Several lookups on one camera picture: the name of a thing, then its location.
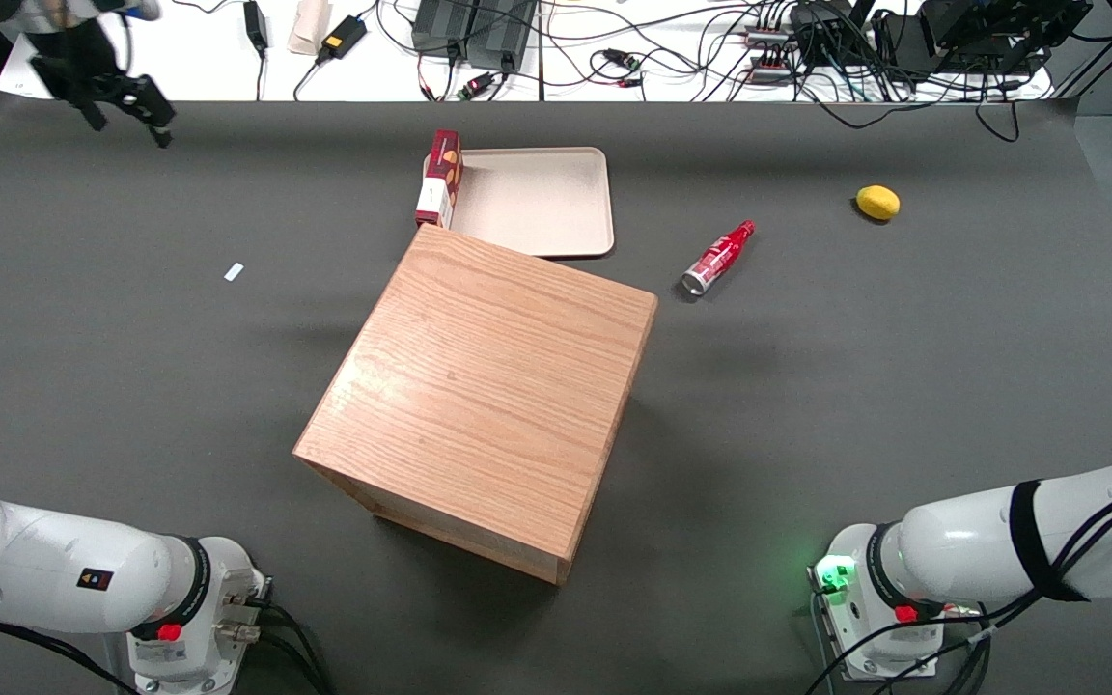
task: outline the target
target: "wooden cube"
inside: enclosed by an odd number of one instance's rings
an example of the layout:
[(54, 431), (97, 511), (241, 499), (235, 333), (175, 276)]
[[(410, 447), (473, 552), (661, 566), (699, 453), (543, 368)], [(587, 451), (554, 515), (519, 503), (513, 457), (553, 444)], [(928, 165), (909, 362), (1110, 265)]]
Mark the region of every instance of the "wooden cube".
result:
[(564, 584), (656, 305), (424, 225), (295, 455), (374, 515)]

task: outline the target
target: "lemon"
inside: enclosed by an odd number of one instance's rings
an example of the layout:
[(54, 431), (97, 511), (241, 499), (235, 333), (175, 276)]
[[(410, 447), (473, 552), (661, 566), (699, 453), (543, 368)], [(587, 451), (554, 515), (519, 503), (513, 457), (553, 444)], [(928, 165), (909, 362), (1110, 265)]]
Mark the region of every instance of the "lemon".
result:
[(900, 215), (900, 197), (885, 186), (865, 186), (856, 193), (856, 207), (874, 220), (886, 221)]

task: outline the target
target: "black table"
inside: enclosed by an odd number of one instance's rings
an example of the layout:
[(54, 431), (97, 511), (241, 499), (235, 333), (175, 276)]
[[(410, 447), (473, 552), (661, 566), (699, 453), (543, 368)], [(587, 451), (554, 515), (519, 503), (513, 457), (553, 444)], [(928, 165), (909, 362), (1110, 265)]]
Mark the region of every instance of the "black table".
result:
[[(1112, 224), (1071, 106), (1021, 107), (1015, 145), (954, 106), (862, 131), (815, 106), (179, 110), (158, 150), (0, 96), (0, 498), (234, 537), (346, 694), (800, 694), (804, 565), (838, 528), (1112, 464)], [(662, 299), (562, 589), (289, 454), (414, 234), (434, 128), (604, 150), (617, 247), (570, 265)], [(892, 224), (848, 206), (871, 183)], [(745, 217), (736, 268), (672, 295)], [(107, 687), (0, 637), (0, 692)], [(256, 647), (239, 692), (307, 691)], [(1112, 602), (1039, 604), (984, 692), (1112, 692)]]

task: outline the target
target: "sticker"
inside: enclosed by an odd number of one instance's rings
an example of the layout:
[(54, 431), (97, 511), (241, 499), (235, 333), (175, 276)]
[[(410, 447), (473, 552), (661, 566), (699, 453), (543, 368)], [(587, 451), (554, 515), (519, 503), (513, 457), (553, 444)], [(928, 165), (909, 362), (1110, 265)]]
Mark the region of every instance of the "sticker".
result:
[(81, 589), (106, 590), (110, 588), (111, 577), (113, 577), (112, 572), (85, 567), (85, 570), (80, 573), (79, 582), (76, 582), (76, 586), (79, 586)]
[(891, 634), (894, 642), (930, 642), (939, 638), (936, 627), (904, 627)]
[(172, 664), (187, 659), (187, 643), (178, 642), (137, 642), (136, 659), (155, 664)]
[(419, 190), (419, 203), (415, 206), (415, 211), (434, 212), (436, 215), (436, 226), (447, 228), (454, 221), (454, 206), (449, 199), (449, 187), (445, 186), (445, 179), (426, 177), (423, 180), (423, 188)]

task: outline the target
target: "green light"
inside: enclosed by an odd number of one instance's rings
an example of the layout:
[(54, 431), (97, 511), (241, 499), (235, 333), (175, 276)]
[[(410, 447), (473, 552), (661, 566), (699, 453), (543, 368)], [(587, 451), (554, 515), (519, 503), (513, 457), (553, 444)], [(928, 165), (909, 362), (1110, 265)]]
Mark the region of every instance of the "green light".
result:
[(856, 559), (846, 555), (826, 555), (817, 562), (815, 573), (821, 577), (822, 588), (826, 593), (837, 593), (847, 589), (847, 585), (856, 575)]

